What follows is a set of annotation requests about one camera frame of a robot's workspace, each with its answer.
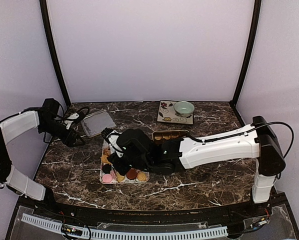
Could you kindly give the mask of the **light green ceramic bowl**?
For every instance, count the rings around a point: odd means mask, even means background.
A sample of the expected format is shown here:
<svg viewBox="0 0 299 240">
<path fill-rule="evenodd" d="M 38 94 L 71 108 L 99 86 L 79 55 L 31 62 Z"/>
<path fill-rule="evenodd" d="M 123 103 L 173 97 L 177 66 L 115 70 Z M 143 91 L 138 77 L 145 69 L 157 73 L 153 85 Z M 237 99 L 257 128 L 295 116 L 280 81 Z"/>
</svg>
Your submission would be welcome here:
<svg viewBox="0 0 299 240">
<path fill-rule="evenodd" d="M 192 115 L 195 106 L 188 101 L 178 101 L 173 105 L 173 109 L 178 116 L 187 118 Z"/>
</svg>

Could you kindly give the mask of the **swirl butter cookie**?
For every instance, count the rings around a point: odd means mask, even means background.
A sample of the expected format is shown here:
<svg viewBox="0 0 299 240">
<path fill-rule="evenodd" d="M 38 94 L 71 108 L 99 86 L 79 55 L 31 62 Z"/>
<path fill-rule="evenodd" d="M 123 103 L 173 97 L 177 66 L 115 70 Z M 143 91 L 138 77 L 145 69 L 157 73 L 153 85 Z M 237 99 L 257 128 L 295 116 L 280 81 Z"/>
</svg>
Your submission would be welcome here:
<svg viewBox="0 0 299 240">
<path fill-rule="evenodd" d="M 147 174 L 145 172 L 142 172 L 142 171 L 137 173 L 136 178 L 140 182 L 147 182 L 148 181 Z"/>
</svg>

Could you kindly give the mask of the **square floral plate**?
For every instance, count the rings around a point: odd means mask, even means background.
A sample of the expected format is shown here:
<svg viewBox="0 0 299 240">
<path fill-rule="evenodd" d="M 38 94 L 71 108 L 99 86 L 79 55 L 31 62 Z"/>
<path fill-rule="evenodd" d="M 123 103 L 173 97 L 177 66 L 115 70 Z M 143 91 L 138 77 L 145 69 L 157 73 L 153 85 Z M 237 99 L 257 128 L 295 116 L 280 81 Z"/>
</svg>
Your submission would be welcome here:
<svg viewBox="0 0 299 240">
<path fill-rule="evenodd" d="M 181 117 L 175 113 L 174 104 L 178 101 L 161 100 L 159 103 L 157 122 L 168 124 L 193 125 L 194 113 L 189 117 Z"/>
</svg>

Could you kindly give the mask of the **brown chocolate cookie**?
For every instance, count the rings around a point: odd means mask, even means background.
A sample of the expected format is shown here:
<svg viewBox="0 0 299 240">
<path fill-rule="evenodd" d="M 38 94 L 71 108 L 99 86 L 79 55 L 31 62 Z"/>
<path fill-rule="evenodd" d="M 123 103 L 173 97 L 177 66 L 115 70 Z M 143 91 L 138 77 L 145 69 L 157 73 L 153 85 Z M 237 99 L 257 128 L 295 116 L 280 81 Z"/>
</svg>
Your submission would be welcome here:
<svg viewBox="0 0 299 240">
<path fill-rule="evenodd" d="M 127 173 L 126 173 L 126 177 L 129 180 L 135 180 L 137 177 L 137 171 L 134 168 L 131 168 Z"/>
</svg>

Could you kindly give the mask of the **floral cookie tray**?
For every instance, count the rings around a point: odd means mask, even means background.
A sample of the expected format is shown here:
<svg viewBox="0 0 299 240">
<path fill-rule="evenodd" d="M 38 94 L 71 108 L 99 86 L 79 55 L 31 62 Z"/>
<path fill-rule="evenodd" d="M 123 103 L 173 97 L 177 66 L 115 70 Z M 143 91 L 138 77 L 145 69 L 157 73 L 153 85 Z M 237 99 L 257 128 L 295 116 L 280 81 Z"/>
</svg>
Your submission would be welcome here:
<svg viewBox="0 0 299 240">
<path fill-rule="evenodd" d="M 113 180 L 112 180 L 111 183 L 103 183 L 103 181 L 102 181 L 102 177 L 103 177 L 103 175 L 104 175 L 104 173 L 103 173 L 103 171 L 102 171 L 102 167 L 103 167 L 103 165 L 104 165 L 104 164 L 102 164 L 102 163 L 100 162 L 99 181 L 100 181 L 102 184 L 105 184 L 105 185 L 113 184 L 113 185 L 115 185 L 115 184 L 138 184 L 138 183 L 145 183 L 144 181 L 143 181 L 143 182 L 142 182 L 142 181 L 138 181 L 137 178 L 134 179 L 134 180 L 129 180 L 129 179 L 126 177 L 126 175 L 124 175 L 124 176 L 125 176 L 125 180 L 124 180 L 123 182 L 118 182 L 118 181 L 117 181 L 117 176 L 116 176 L 116 173 L 118 173 L 118 172 L 114 169 L 114 167 L 113 167 L 112 164 L 111 164 L 111 166 L 112 166 L 112 170 L 111 170 L 110 174 L 112 175 Z M 148 178 L 148 181 L 149 181 L 149 180 L 150 180 L 150 174 L 149 174 L 148 172 L 144 172 L 144 173 L 146 173 L 147 178 Z"/>
</svg>

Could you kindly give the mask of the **round yellow biscuit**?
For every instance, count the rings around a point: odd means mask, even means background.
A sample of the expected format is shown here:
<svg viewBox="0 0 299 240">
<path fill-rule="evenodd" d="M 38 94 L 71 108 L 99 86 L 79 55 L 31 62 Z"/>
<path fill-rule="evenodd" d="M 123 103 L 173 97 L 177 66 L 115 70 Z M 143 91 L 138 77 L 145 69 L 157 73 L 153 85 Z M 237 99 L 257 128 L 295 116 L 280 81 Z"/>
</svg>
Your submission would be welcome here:
<svg viewBox="0 0 299 240">
<path fill-rule="evenodd" d="M 117 178 L 117 181 L 119 183 L 123 182 L 125 180 L 125 176 L 124 175 L 120 175 L 118 172 L 116 173 L 116 178 Z"/>
</svg>

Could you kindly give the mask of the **pink sandwich cookie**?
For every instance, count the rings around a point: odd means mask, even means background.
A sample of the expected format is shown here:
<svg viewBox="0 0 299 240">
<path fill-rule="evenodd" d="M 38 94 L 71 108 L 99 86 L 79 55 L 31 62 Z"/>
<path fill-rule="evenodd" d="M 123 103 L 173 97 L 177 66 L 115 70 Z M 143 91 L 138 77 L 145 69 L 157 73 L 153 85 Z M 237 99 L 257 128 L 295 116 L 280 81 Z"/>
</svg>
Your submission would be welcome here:
<svg viewBox="0 0 299 240">
<path fill-rule="evenodd" d="M 113 181 L 113 177 L 111 174 L 107 173 L 102 176 L 102 182 L 105 184 L 110 184 Z"/>
</svg>

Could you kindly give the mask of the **silver tin lid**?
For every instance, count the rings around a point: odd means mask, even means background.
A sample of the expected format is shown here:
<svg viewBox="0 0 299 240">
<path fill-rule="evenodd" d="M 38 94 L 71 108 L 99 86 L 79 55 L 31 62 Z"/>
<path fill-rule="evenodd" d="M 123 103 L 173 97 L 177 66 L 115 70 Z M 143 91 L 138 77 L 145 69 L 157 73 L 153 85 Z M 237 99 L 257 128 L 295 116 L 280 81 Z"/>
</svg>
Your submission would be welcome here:
<svg viewBox="0 0 299 240">
<path fill-rule="evenodd" d="M 105 128 L 114 129 L 117 127 L 113 116 L 108 110 L 100 110 L 87 115 L 81 121 L 81 125 L 88 138 L 100 135 Z"/>
</svg>

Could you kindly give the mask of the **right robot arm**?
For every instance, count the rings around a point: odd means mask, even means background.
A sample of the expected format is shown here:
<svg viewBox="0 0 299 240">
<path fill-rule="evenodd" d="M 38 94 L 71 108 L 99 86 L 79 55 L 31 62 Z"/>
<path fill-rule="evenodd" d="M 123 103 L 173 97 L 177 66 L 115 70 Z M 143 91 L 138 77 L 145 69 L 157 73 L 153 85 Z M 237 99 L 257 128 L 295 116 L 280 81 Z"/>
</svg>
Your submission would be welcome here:
<svg viewBox="0 0 299 240">
<path fill-rule="evenodd" d="M 141 129 L 117 132 L 105 128 L 101 135 L 113 153 L 108 161 L 120 175 L 130 169 L 159 175 L 171 175 L 205 164 L 227 160 L 256 159 L 252 200 L 244 212 L 255 217 L 270 198 L 275 178 L 285 169 L 286 162 L 278 138 L 262 116 L 236 130 L 195 138 L 191 135 L 156 144 Z"/>
</svg>

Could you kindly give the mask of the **gold cookie tin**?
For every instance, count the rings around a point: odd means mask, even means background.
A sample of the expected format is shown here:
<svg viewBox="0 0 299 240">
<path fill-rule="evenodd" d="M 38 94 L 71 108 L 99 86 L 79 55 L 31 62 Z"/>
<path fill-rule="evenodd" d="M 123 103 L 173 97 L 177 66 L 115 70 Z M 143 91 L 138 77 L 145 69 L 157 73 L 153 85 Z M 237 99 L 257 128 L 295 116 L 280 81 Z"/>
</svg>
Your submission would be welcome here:
<svg viewBox="0 0 299 240">
<path fill-rule="evenodd" d="M 179 130 L 158 130 L 151 134 L 151 142 L 155 145 L 161 145 L 168 141 L 180 141 L 190 132 L 185 129 Z"/>
</svg>

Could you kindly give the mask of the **black sandwich cookie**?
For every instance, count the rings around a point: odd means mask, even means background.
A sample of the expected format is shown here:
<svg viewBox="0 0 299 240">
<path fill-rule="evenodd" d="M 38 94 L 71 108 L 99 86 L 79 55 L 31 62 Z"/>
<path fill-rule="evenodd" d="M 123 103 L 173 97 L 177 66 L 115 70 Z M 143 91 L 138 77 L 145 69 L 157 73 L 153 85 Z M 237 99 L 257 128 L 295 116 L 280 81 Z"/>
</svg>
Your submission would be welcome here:
<svg viewBox="0 0 299 240">
<path fill-rule="evenodd" d="M 112 165 L 111 165 L 111 164 L 104 164 L 104 165 L 102 166 L 102 172 L 103 172 L 104 174 L 110 174 L 111 171 L 112 171 Z"/>
</svg>

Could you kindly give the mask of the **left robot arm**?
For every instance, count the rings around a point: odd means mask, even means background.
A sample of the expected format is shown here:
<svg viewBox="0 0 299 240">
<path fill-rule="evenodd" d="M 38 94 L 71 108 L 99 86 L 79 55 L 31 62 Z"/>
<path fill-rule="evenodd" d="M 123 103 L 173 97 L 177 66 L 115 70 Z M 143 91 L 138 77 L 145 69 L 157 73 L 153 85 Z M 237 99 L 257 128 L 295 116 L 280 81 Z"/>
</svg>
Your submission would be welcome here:
<svg viewBox="0 0 299 240">
<path fill-rule="evenodd" d="M 74 125 L 80 123 L 90 112 L 83 107 L 71 115 L 60 115 L 61 104 L 47 98 L 42 106 L 29 107 L 0 120 L 0 190 L 8 188 L 14 193 L 41 202 L 40 209 L 49 218 L 60 214 L 53 191 L 34 181 L 34 164 L 38 161 L 41 144 L 35 132 L 51 136 L 69 148 L 84 145 Z"/>
</svg>

